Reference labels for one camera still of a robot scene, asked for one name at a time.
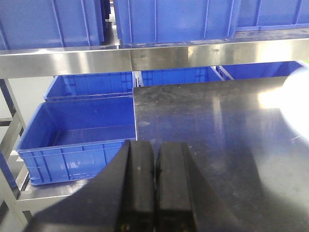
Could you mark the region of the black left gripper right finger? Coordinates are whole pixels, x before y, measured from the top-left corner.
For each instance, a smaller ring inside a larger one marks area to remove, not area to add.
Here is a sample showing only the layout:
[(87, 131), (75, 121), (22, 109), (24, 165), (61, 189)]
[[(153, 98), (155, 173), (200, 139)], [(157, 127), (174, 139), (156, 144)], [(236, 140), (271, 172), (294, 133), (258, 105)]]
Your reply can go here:
[(186, 143), (162, 143), (156, 186), (156, 231), (241, 231), (240, 222), (203, 176)]

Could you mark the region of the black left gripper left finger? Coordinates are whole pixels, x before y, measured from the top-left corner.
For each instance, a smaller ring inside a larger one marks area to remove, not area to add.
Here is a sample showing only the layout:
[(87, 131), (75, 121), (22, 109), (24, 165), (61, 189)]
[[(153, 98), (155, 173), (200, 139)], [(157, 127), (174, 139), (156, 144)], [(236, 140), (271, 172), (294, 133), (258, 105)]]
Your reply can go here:
[(26, 232), (152, 232), (154, 154), (150, 142), (125, 141), (94, 179), (36, 213)]

